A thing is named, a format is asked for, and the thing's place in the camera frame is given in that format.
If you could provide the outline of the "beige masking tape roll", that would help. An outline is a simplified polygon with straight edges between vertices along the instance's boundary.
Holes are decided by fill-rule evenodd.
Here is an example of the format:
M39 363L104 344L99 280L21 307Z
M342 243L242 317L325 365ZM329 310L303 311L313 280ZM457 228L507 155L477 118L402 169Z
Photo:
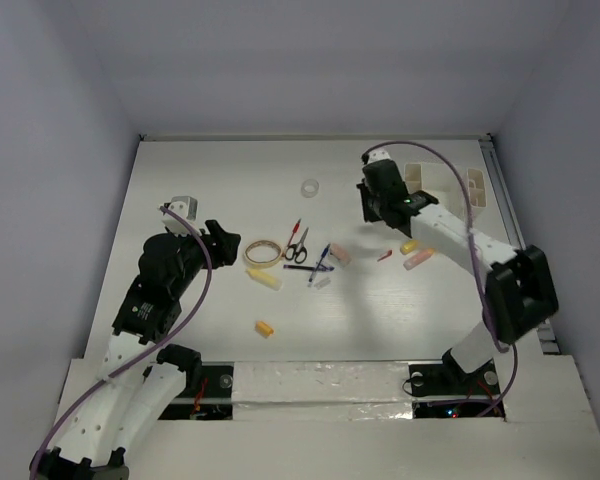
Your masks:
M267 269L275 266L281 259L282 247L275 241L261 239L247 245L243 258L250 268Z

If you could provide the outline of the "red pen cap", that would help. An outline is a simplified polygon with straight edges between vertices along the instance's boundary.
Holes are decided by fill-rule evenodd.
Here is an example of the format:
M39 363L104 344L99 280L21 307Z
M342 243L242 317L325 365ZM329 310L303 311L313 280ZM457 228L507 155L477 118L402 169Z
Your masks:
M378 259L377 262L381 262L383 260L388 259L389 257L391 257L393 255L393 250L387 250L386 252L384 252L383 254L381 254Z

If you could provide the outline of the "blue gel pen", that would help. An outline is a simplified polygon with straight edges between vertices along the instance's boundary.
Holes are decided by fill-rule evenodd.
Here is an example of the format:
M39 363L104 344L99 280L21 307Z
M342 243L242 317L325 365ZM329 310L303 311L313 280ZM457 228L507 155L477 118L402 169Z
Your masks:
M317 261L316 265L314 266L314 268L313 268L313 270L312 270L312 272L310 274L310 277L308 279L308 286L309 287L311 287L313 285L313 282L314 282L314 280L315 280L315 278L316 278L316 276L317 276L320 268L322 267L322 264L323 264L326 256L328 255L329 250L330 250L330 243L328 243L324 247L324 249L322 250L322 252L321 252L321 254L320 254L319 258L318 258L318 261Z

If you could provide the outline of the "clear tape roll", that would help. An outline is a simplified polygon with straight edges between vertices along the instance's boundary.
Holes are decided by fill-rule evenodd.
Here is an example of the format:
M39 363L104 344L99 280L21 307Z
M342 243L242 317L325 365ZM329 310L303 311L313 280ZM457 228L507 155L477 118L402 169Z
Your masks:
M316 179L307 179L302 182L300 193L303 198L314 198L319 193L320 184Z

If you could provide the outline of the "black handled scissors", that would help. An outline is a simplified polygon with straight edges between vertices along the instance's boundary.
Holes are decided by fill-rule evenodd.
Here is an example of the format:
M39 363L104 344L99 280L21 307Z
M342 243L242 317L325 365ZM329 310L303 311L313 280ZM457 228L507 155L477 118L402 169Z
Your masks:
M285 252L285 259L287 261L293 261L296 264L303 264L306 261L308 251L305 246L305 240L308 234L309 228L306 228L302 233L300 239L293 244L290 244Z

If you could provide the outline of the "red gel pen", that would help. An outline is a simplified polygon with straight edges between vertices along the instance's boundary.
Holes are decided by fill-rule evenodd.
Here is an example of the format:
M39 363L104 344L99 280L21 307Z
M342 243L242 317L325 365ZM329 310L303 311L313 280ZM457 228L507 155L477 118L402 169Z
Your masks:
M298 229L299 229L299 227L301 225L301 220L302 220L301 218L298 219L296 221L295 225L293 226L293 229L291 231L291 234L290 234L290 237L289 237L289 239L287 241L287 244L286 244L286 246L283 249L283 253L282 253L283 257L286 257L286 253L289 250L289 248L291 247L292 241L293 241L293 239L294 239L294 237L295 237L295 235L296 235L296 233L297 233L297 231L298 231Z

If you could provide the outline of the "white perforated organizer basket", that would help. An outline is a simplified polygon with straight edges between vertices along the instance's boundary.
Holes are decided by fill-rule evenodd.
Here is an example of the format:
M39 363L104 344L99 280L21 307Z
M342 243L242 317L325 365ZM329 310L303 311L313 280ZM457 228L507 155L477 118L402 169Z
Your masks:
M487 207L486 182L480 169L459 170L469 194L473 218L476 219ZM461 187L448 166L430 162L407 163L404 181L410 192L423 190L436 197L451 213L466 219L466 205Z

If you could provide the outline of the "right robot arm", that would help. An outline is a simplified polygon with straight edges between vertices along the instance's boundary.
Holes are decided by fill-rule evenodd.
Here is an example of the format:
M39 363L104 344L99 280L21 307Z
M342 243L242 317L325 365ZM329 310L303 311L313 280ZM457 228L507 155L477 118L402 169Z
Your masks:
M545 253L497 241L466 225L425 191L408 190L396 163L368 161L357 188L363 218L382 222L431 248L478 283L481 318L439 362L413 365L407 381L414 397L464 395L501 350L553 316L559 303Z

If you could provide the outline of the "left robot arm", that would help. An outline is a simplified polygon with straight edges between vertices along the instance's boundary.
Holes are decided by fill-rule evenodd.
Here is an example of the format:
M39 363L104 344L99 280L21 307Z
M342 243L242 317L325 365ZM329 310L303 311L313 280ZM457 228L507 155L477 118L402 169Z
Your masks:
M176 214L144 242L139 273L112 324L95 383L56 421L30 464L33 479L126 479L127 456L166 407L201 383L199 352L173 337L190 321L181 297L200 271L231 266L241 237Z

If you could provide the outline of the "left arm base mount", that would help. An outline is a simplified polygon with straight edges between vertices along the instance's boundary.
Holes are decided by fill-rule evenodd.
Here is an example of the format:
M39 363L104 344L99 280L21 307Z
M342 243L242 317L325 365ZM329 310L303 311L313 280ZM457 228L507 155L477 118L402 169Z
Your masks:
M205 363L201 379L188 387L165 408L159 419L164 421L222 421L233 418L234 365Z

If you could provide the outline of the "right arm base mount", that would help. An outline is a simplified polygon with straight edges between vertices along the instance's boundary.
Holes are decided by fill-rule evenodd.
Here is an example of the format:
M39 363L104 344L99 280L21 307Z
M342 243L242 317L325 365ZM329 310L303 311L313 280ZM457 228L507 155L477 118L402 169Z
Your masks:
M410 364L402 390L415 419L477 418L487 408L486 417L505 416L493 361L458 381L446 376L442 363Z

